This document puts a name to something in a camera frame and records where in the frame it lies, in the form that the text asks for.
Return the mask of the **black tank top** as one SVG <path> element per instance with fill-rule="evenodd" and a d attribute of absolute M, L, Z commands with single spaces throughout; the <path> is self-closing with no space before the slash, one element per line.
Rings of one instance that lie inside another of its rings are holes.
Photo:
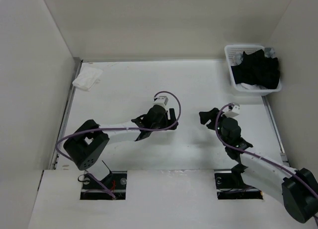
<path fill-rule="evenodd" d="M 276 89 L 280 80 L 278 58 L 265 57 L 262 49 L 252 54 L 243 52 L 242 63 L 232 66 L 231 70 L 236 84 L 256 84 L 267 89 Z"/>

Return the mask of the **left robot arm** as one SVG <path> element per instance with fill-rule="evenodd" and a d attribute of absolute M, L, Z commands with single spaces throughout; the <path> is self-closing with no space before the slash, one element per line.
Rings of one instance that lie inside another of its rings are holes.
<path fill-rule="evenodd" d="M 176 130 L 179 117 L 173 108 L 166 110 L 154 105 L 146 114 L 122 124 L 102 126 L 90 119 L 64 142 L 63 148 L 77 168 L 86 171 L 86 176 L 104 189 L 110 186 L 112 178 L 110 169 L 101 158 L 107 145 L 138 142 L 155 131 Z"/>

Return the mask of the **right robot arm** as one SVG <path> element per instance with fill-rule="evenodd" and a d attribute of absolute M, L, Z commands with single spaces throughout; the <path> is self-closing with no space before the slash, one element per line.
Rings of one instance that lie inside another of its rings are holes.
<path fill-rule="evenodd" d="M 252 186 L 280 202 L 288 214 L 304 224 L 318 217 L 318 182 L 306 168 L 297 170 L 255 153 L 253 145 L 241 136 L 235 117 L 239 106 L 199 112 L 200 123 L 214 130 L 227 155 L 237 162 L 230 175 L 236 187 Z"/>

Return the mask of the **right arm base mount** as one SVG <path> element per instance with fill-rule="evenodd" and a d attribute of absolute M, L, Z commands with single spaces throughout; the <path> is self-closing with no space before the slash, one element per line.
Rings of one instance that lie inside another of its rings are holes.
<path fill-rule="evenodd" d="M 243 182 L 242 173 L 247 167 L 237 164 L 231 170 L 216 170 L 214 172 L 217 198 L 219 200 L 262 200 L 260 190 Z"/>

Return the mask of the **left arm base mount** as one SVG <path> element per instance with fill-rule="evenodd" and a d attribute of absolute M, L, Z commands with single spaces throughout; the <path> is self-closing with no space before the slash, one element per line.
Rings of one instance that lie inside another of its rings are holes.
<path fill-rule="evenodd" d="M 127 188 L 127 172 L 113 171 L 101 183 L 106 186 L 115 198 L 104 192 L 104 188 L 92 179 L 87 173 L 78 177 L 81 183 L 81 200 L 125 200 Z"/>

